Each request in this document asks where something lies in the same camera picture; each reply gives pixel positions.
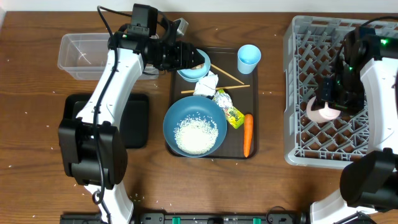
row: small blue bowl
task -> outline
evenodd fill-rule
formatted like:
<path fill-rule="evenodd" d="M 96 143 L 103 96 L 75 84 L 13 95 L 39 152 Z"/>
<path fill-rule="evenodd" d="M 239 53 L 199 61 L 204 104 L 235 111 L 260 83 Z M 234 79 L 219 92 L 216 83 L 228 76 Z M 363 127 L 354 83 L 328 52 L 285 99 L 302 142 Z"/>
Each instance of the small blue bowl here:
<path fill-rule="evenodd" d="M 177 128 L 177 123 L 184 120 L 188 115 L 191 117 L 206 117 L 211 116 L 212 120 L 217 124 L 218 136 L 214 146 L 207 152 L 198 155 L 188 154 L 178 148 L 177 142 L 174 138 L 174 129 Z M 202 96 L 188 96 L 175 102 L 167 111 L 163 120 L 163 135 L 167 144 L 173 151 L 186 157 L 203 157 L 211 154 L 219 148 L 226 136 L 227 123 L 224 111 L 213 101 Z"/>
<path fill-rule="evenodd" d="M 202 50 L 198 49 L 198 52 L 204 56 L 205 58 L 205 66 L 200 69 L 182 69 L 178 70 L 177 73 L 181 75 L 181 77 L 187 81 L 187 82 L 197 82 L 199 79 L 203 78 L 204 76 L 207 75 L 207 73 L 210 71 L 210 58 L 209 56 Z"/>

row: crumpled paper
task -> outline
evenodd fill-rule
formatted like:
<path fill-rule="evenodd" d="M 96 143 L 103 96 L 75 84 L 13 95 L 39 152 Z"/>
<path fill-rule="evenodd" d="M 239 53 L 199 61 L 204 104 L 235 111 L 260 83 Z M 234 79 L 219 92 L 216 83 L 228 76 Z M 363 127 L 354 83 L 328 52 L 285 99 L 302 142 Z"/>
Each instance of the crumpled paper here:
<path fill-rule="evenodd" d="M 195 86 L 194 96 L 214 96 L 216 94 L 216 86 L 218 83 L 218 75 L 209 71 L 209 74 L 201 78 Z"/>

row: black tray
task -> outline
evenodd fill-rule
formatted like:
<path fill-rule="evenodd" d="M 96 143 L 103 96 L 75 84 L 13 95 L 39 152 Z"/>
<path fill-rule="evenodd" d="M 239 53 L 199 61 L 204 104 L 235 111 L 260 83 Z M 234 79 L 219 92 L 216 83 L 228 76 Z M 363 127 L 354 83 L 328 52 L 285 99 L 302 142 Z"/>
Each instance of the black tray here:
<path fill-rule="evenodd" d="M 213 153 L 202 158 L 209 159 L 249 159 L 256 155 L 259 145 L 259 118 L 258 118 L 258 85 L 257 85 L 257 67 L 254 71 L 248 75 L 243 75 L 238 71 L 238 50 L 231 48 L 218 48 L 218 47 L 206 47 L 201 48 L 205 51 L 211 60 L 213 65 L 216 65 L 220 69 L 228 72 L 238 80 L 244 82 L 245 85 L 250 87 L 237 88 L 233 90 L 225 90 L 231 98 L 233 105 L 240 110 L 243 114 L 252 114 L 254 118 L 254 129 L 253 138 L 251 143 L 251 150 L 249 157 L 245 157 L 243 154 L 243 125 L 238 129 L 234 129 L 232 125 L 228 123 L 227 134 L 222 145 Z M 211 67 L 210 70 L 218 75 L 217 86 L 235 86 L 240 85 L 239 82 L 221 73 L 217 69 Z M 170 88 L 170 105 L 173 105 L 176 101 L 181 98 L 192 96 L 192 93 L 181 94 L 184 90 L 194 90 L 196 83 L 186 82 L 181 78 L 177 72 L 173 72 L 171 88 Z M 166 143 L 167 150 L 173 155 L 183 157 Z"/>
<path fill-rule="evenodd" d="M 68 96 L 65 101 L 63 117 L 76 118 L 78 112 L 83 109 L 91 94 L 74 94 Z M 124 108 L 119 132 L 126 149 L 138 149 L 144 147 L 148 140 L 148 96 L 144 94 L 130 94 Z"/>

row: green light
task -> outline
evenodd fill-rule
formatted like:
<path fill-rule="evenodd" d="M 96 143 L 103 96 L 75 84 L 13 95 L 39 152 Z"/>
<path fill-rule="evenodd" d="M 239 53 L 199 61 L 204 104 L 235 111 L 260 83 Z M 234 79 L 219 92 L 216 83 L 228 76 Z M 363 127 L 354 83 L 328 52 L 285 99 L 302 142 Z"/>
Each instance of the green light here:
<path fill-rule="evenodd" d="M 382 45 L 386 45 L 388 43 L 388 40 L 387 39 L 381 39 L 380 42 L 381 42 Z"/>

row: clear plastic container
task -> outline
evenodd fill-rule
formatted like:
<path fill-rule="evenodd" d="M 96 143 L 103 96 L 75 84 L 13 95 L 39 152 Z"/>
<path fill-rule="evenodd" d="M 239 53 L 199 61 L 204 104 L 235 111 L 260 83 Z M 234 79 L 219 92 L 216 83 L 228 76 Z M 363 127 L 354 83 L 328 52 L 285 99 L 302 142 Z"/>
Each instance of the clear plastic container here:
<path fill-rule="evenodd" d="M 66 34 L 62 37 L 58 68 L 77 80 L 99 80 L 108 58 L 109 34 Z M 147 65 L 139 79 L 156 79 L 158 69 Z"/>

